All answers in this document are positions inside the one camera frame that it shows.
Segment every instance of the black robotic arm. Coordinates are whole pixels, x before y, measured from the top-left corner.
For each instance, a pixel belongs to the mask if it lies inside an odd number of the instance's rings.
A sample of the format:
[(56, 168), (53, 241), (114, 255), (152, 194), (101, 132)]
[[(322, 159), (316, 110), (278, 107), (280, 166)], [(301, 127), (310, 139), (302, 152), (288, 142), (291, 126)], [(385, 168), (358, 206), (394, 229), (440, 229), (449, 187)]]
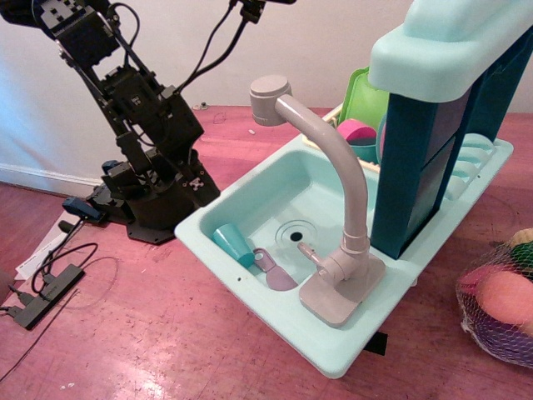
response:
[[(241, 1), (242, 26), (257, 23), (265, 2)], [(237, 0), (229, 3), (233, 8)], [(105, 162), (103, 184), (87, 201), (109, 220), (125, 224), (130, 238), (163, 243), (173, 238), (181, 220), (220, 191), (192, 148), (203, 129), (180, 94), (183, 85), (178, 90), (157, 82), (121, 35), (118, 6), (134, 13), (126, 4), (107, 0), (0, 0), (0, 13), (56, 41), (115, 132), (127, 161)], [(126, 54), (123, 65), (100, 78), (94, 67), (119, 48)]]

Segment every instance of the purple toy utensil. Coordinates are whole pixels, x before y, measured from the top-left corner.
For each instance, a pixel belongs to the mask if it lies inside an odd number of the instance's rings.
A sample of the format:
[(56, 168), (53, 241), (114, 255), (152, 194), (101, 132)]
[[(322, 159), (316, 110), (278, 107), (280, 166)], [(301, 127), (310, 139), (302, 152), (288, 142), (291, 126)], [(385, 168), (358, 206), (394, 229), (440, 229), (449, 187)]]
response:
[(270, 289), (282, 292), (298, 286), (291, 275), (276, 264), (267, 250), (259, 247), (253, 252), (256, 255), (255, 264), (266, 273), (266, 283)]

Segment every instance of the sink basin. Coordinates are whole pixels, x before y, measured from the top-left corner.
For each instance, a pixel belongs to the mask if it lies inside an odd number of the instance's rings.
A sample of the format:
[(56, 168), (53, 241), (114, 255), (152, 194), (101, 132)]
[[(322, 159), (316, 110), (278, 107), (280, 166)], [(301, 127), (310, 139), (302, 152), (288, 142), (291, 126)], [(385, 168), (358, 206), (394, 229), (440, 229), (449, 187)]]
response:
[[(301, 285), (316, 266), (301, 254), (297, 243), (306, 242), (326, 256), (339, 246), (344, 223), (339, 177), (326, 156), (306, 146), (301, 136), (181, 222), (175, 234), (263, 322), (324, 375), (339, 378), (511, 155), (509, 143), (496, 140), (494, 144), (484, 164), (475, 163), (475, 177), (468, 182), (457, 178), (461, 187), (445, 198), (441, 210), (401, 258), (394, 260), (371, 247), (370, 253), (386, 264), (386, 275), (340, 328), (325, 324), (299, 298)], [(367, 169), (364, 173), (370, 229), (379, 174)], [(265, 248), (298, 286), (285, 292), (272, 290), (259, 267), (244, 268), (218, 247), (212, 234), (227, 223), (237, 225), (251, 249)]]
[[(368, 202), (371, 215), (377, 174), (369, 173), (367, 185), (372, 193)], [(265, 248), (297, 283), (303, 283), (316, 272), (316, 266), (296, 245), (303, 241), (324, 256), (337, 248), (344, 223), (343, 204), (341, 181), (321, 153), (292, 150), (206, 213), (199, 228), (210, 238), (221, 225), (236, 224), (250, 248)], [(251, 278), (251, 274), (268, 288), (266, 274), (255, 265), (236, 272), (241, 278)]]

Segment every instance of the faucet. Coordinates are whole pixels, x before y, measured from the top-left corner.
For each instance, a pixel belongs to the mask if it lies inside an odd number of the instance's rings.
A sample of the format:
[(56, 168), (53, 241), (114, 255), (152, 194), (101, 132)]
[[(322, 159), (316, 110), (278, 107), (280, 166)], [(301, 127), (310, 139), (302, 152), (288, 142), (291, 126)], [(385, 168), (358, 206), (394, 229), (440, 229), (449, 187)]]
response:
[(286, 77), (269, 75), (257, 79), (250, 86), (250, 98), (256, 123), (276, 126), (289, 122), (324, 152), (341, 179), (345, 197), (341, 245), (324, 258), (304, 242), (297, 245), (317, 270), (300, 289), (302, 304), (325, 323), (341, 327), (386, 270), (385, 263), (369, 252), (368, 190), (361, 164), (332, 125), (292, 96)]

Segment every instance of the faucet base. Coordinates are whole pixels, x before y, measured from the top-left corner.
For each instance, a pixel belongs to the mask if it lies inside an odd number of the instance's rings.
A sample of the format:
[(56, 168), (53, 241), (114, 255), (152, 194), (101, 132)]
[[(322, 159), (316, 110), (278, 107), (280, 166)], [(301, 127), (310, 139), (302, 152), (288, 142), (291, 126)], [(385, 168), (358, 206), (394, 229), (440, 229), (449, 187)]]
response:
[(330, 327), (342, 327), (385, 276), (382, 260), (370, 254), (368, 262), (364, 277), (340, 281), (335, 287), (315, 272), (300, 289), (301, 303)]

